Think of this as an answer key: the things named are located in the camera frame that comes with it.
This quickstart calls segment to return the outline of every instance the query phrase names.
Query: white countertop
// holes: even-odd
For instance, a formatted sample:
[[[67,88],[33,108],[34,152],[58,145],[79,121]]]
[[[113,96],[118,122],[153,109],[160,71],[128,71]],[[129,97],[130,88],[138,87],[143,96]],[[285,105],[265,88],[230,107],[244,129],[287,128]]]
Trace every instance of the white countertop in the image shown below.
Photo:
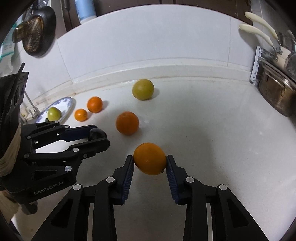
[[[278,113],[248,82],[169,78],[153,83],[155,97],[143,102],[132,96],[132,83],[74,96],[76,109],[86,108],[92,96],[101,97],[105,109],[83,123],[71,115],[65,124],[95,124],[110,140],[107,151],[83,160],[77,182],[97,184],[138,145],[153,142],[203,184],[226,184],[267,238],[278,241],[296,216],[296,121]],[[115,128],[123,111],[140,119],[140,130],[129,137]],[[63,151],[70,144],[59,141],[38,152]],[[25,241],[68,190],[39,200],[34,215],[17,213],[13,221]],[[165,173],[148,176],[135,168],[126,204],[115,206],[118,240],[182,240],[185,214],[186,207],[172,200]]]

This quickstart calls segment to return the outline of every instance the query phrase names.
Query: blue floral plate pattern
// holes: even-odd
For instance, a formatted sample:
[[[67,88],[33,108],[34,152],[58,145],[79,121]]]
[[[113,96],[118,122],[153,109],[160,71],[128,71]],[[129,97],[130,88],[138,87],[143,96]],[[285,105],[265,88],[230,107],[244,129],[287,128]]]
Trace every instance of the blue floral plate pattern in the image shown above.
[[[50,106],[48,106],[44,111],[42,111],[41,115],[38,116],[35,123],[45,122],[45,119],[47,118],[48,110],[51,107],[56,107],[62,112],[62,117],[59,119],[61,123],[65,119],[65,117],[69,114],[72,105],[73,105],[73,100],[71,97],[61,98],[56,102],[52,103]]]

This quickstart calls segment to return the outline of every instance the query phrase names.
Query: green apple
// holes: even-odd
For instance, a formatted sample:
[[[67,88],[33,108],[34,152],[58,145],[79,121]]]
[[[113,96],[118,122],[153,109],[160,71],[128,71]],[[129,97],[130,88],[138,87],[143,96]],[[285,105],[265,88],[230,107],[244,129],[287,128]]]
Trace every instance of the green apple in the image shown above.
[[[47,117],[49,121],[58,121],[62,117],[62,113],[58,108],[50,107]]]
[[[154,92],[154,85],[150,80],[140,79],[133,86],[133,96],[138,100],[150,99]]]

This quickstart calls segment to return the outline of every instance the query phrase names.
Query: metal strainer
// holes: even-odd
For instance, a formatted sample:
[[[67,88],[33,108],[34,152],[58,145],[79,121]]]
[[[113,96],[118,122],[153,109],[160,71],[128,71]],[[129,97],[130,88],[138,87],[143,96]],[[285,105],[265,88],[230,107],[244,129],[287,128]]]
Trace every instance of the metal strainer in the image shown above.
[[[43,32],[43,24],[40,18],[33,18],[28,21],[27,36],[23,39],[23,46],[29,52],[37,50]]]
[[[51,7],[34,10],[28,21],[23,21],[14,29],[12,41],[17,43],[22,40],[29,55],[42,56],[53,43],[56,23],[56,15]]]

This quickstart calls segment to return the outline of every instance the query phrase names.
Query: white tile wall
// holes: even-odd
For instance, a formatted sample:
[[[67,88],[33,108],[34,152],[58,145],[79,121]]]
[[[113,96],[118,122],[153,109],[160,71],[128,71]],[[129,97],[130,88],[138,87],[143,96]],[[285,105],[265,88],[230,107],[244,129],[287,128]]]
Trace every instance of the white tile wall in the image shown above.
[[[275,29],[276,32],[286,34],[289,28],[280,15],[264,0],[260,0],[260,5],[262,9],[262,18],[265,19]],[[274,46],[278,47],[277,41],[272,37],[270,32],[265,27],[263,27],[263,32],[270,36]],[[272,48],[265,41],[263,41],[263,47],[269,51],[272,51]]]
[[[21,50],[13,61],[14,71],[21,63],[25,63],[24,71],[29,71],[26,92],[35,99],[54,87],[70,80],[56,40],[51,49],[42,57],[36,58]]]
[[[76,78],[129,62],[160,58],[228,60],[230,17],[182,5],[140,6],[100,16],[58,39]]]
[[[252,11],[277,31],[288,29],[264,0],[252,0]],[[240,23],[230,16],[191,6],[124,9],[68,32],[55,40],[51,50],[41,58],[29,56],[18,43],[13,56],[14,72],[25,62],[25,71],[30,72],[26,90],[31,99],[40,100],[39,96],[57,90],[69,80],[75,84],[93,81],[110,69],[121,71],[137,65],[143,68],[139,63],[169,60],[171,65],[173,60],[192,59],[193,65],[210,66],[208,62],[216,61],[216,65],[229,69],[250,71],[256,46],[270,48],[262,38],[239,31]],[[261,25],[254,23],[254,26],[271,36]]]
[[[260,39],[253,34],[239,30],[244,22],[231,18],[230,50],[228,63],[246,66],[251,71],[254,64],[256,47]]]

